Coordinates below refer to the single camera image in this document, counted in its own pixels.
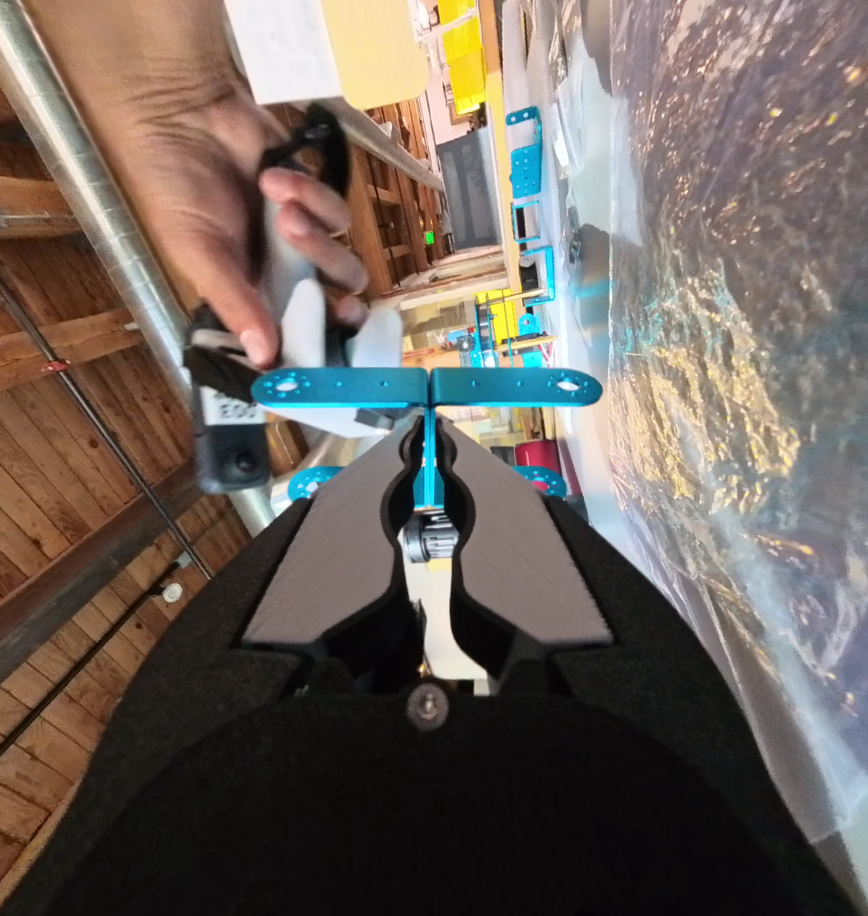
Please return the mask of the light plywood panel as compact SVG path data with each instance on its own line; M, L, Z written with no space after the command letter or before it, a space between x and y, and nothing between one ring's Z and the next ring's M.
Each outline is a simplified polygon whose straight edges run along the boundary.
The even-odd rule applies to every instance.
M419 39L418 12L408 1L321 1L341 97L368 111L423 95L428 54Z

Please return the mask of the yellow bin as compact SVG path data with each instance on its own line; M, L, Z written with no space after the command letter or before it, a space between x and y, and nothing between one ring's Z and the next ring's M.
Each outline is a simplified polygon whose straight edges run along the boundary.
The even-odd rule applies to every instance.
M477 292L474 303L483 344L497 346L517 336L520 299L509 288Z
M486 101L486 62L478 9L474 1L437 3L437 35L428 40L447 77L449 106L458 117L475 113Z

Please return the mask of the silver ventilation duct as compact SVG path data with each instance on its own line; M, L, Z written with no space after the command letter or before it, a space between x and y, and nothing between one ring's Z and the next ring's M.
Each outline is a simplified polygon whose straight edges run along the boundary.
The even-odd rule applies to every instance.
M226 10L224 29L234 63ZM114 158L114 141L82 113L26 2L0 2L0 88L128 306L165 382L191 412L184 344L191 312L204 300L151 235L141 193Z

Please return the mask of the black monitor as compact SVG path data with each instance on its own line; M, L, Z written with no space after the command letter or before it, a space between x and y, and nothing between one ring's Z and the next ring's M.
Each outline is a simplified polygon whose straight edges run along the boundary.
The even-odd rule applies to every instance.
M436 146L454 248L502 241L492 130L479 127Z

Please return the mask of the small blue metal bracket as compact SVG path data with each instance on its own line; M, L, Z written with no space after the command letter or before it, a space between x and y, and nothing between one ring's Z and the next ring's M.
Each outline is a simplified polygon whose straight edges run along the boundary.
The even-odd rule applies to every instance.
M555 301L557 284L552 245L526 243L518 258L518 272L521 282L519 299L526 311Z

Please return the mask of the perforated blue metal bracket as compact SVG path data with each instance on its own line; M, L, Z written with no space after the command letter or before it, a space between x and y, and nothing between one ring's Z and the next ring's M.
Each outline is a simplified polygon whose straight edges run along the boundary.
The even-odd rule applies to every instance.
M510 182L514 203L536 199L542 190L543 130L538 106L530 105L506 115L508 142L522 135L524 129L529 131L529 142L510 149Z

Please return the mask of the blue metal bracket assembly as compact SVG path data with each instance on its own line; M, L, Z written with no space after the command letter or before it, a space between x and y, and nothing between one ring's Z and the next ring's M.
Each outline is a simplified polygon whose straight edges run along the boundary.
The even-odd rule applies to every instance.
M424 452L417 473L417 509L442 509L443 482L435 446L439 406L592 406L603 393L591 375L567 368L285 368L257 377L254 401L283 408L416 408L423 411Z

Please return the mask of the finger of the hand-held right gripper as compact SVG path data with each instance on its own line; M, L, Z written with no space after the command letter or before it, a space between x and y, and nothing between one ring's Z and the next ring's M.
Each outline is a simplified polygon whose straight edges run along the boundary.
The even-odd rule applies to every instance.
M313 406L310 427L344 439L383 437L416 412L415 407Z

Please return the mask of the white hanging panel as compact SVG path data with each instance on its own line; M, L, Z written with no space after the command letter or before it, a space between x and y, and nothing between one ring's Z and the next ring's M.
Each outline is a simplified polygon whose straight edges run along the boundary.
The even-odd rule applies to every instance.
M341 95L320 1L225 1L224 7L258 104Z

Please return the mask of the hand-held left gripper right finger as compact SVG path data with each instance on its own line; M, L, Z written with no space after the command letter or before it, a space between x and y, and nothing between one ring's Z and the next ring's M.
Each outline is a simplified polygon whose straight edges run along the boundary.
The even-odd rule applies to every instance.
M438 420L452 553L451 632L464 652L606 647L612 635L548 503L518 472Z

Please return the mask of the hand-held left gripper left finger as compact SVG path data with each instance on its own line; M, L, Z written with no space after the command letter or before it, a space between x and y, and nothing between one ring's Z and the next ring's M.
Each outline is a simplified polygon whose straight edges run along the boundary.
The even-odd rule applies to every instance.
M242 635L307 657L387 657L417 617L398 534L415 509L422 416L406 416L307 501Z

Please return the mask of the person's right hand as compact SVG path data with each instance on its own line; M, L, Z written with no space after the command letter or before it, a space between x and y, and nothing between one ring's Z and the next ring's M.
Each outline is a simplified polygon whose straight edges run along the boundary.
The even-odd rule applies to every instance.
M151 235L259 367L276 363L277 323L257 277L257 224L279 208L277 233L337 290L333 319L359 328L368 274L336 238L350 229L345 200L315 177L272 167L281 142L270 116L233 81L203 70L132 67L114 76L101 128L114 158L141 193Z

